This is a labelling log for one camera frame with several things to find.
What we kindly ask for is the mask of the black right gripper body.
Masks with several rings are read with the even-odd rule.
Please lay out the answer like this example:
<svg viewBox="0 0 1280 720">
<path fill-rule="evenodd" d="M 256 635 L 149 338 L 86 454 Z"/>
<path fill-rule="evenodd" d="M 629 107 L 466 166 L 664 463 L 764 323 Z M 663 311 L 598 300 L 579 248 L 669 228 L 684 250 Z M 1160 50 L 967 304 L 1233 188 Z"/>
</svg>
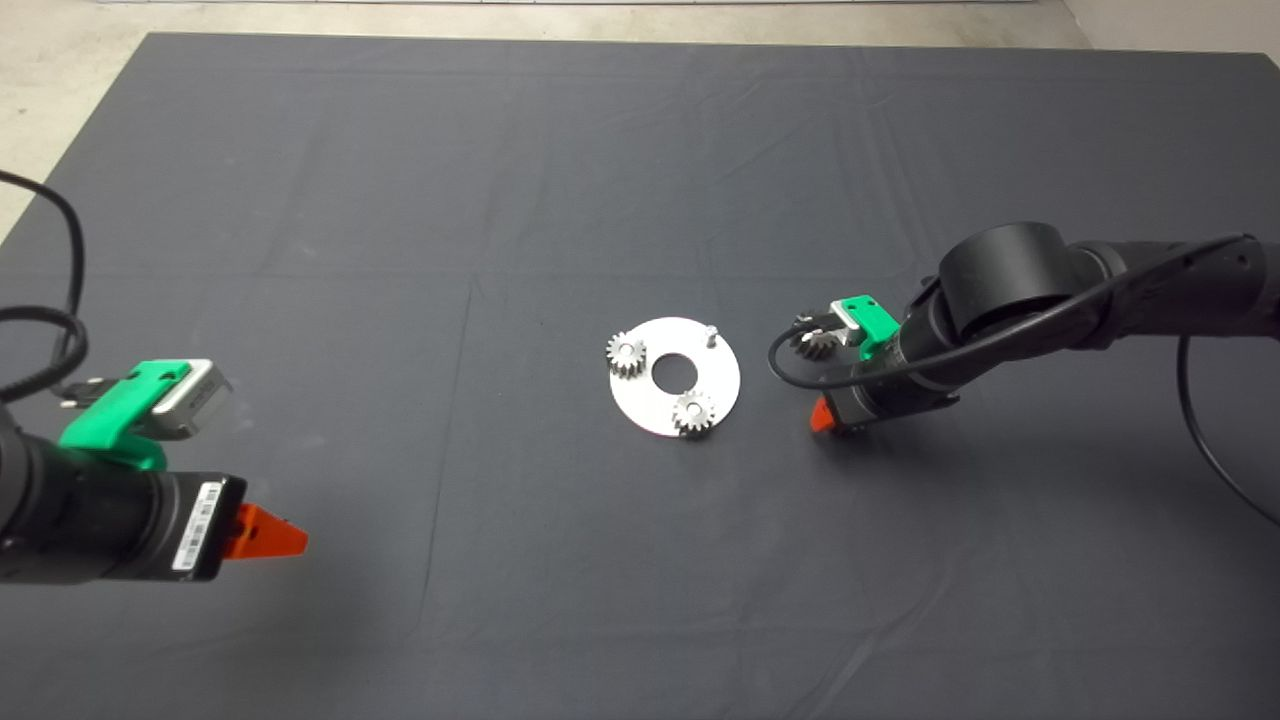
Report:
<svg viewBox="0 0 1280 720">
<path fill-rule="evenodd" d="M 957 402 L 961 373 L 927 370 L 864 386 L 827 389 L 837 429 L 849 434 L 876 423 L 947 409 Z"/>
</svg>

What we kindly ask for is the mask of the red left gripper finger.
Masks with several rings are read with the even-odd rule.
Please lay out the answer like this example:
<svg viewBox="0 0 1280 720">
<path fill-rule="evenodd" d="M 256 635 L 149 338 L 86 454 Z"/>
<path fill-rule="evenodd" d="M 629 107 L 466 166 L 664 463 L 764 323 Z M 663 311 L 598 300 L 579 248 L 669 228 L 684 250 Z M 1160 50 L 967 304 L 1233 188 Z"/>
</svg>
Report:
<svg viewBox="0 0 1280 720">
<path fill-rule="evenodd" d="M 284 559 L 305 553 L 308 534 L 256 503 L 242 503 L 224 543 L 225 560 Z"/>
</svg>

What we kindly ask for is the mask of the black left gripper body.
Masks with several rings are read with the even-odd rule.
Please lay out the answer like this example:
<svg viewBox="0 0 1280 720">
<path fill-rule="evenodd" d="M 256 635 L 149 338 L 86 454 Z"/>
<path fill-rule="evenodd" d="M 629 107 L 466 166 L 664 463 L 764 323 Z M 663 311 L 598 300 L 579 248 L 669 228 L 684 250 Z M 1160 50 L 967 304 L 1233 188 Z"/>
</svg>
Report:
<svg viewBox="0 0 1280 720">
<path fill-rule="evenodd" d="M 159 506 L 140 551 L 140 578 L 172 583 L 215 579 L 247 482 L 218 471 L 164 471 L 155 478 Z"/>
</svg>

